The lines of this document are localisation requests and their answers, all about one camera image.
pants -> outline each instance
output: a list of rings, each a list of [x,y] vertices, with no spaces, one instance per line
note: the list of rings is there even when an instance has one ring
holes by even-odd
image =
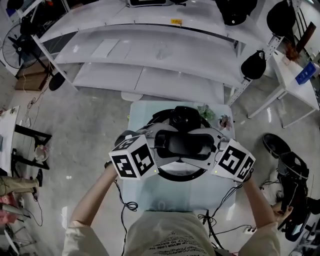
[[[34,187],[39,187],[39,181],[35,179],[0,176],[0,197],[15,193],[33,192]]]

beige t-shirt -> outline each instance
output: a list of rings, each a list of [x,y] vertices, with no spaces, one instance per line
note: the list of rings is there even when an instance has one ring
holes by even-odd
[[[258,229],[239,256],[279,256],[277,223]],[[93,229],[74,221],[65,234],[62,256],[108,256]],[[193,213],[146,211],[128,230],[125,256],[216,256],[208,234]]]

light blue tabletop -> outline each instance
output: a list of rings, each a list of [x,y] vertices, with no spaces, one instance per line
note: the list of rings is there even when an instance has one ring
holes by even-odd
[[[139,100],[131,105],[128,130],[137,131],[146,125],[152,115],[176,106],[197,108],[203,103],[183,101],[150,101]],[[218,120],[222,115],[231,118],[229,106],[222,104],[208,104],[215,113],[215,119],[210,121],[212,127],[218,127]],[[235,138],[235,131],[222,130],[225,136]],[[191,212],[194,210],[214,209],[219,206],[222,198],[236,183],[228,178],[211,175],[206,171],[200,177],[186,182],[170,181],[159,175],[154,175],[144,180],[123,180],[122,196],[124,202],[137,202],[140,210]],[[230,207],[234,204],[236,193],[223,204]]]

blue box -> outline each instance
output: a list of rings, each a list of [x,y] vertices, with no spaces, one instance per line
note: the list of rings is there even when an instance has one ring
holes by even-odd
[[[295,80],[299,85],[304,84],[307,82],[312,75],[316,72],[315,65],[310,61],[305,68],[295,77]]]

desk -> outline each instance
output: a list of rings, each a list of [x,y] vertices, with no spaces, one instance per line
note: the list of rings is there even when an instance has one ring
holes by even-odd
[[[0,116],[0,135],[3,137],[0,151],[0,168],[7,172],[9,176],[13,176],[13,173],[15,173],[18,177],[19,174],[15,167],[17,162],[49,170],[46,161],[37,163],[35,158],[32,161],[25,159],[17,155],[17,150],[13,148],[12,143],[15,132],[34,138],[35,147],[46,145],[52,137],[49,134],[17,125],[18,112],[19,106],[16,106],[3,112]]]
[[[147,101],[139,100],[131,105],[128,129],[137,131],[146,125],[152,115],[176,106],[187,106],[197,108],[203,103],[181,102],[181,101]],[[230,116],[233,124],[232,112],[229,106],[221,104],[208,104],[215,113],[215,119],[210,121],[212,127],[216,128],[218,119],[222,115]],[[229,138],[235,138],[235,131],[221,131]],[[185,163],[173,163],[178,168],[188,169]],[[151,211],[191,212],[194,210],[214,209],[219,206],[222,198],[228,190],[236,183],[228,178],[211,175],[206,171],[200,177],[187,181],[175,182],[164,179],[159,175],[151,176],[145,180],[123,180],[122,195],[124,202],[137,202],[139,209]],[[223,204],[230,207],[235,203],[236,193]]]
[[[283,57],[284,55],[276,50],[270,58],[271,66],[274,68],[280,85],[265,99],[265,101],[257,110],[248,114],[247,117],[249,119],[253,118],[261,110],[270,105],[276,98],[281,99],[285,94],[289,93],[309,105],[312,110],[297,120],[289,124],[282,125],[283,128],[287,128],[288,126],[293,125],[299,120],[307,117],[314,111],[319,110],[319,104],[311,82],[308,80],[304,84],[298,84],[296,81],[296,76],[303,70],[303,68],[294,61],[291,61],[288,66],[285,65],[282,61]]]

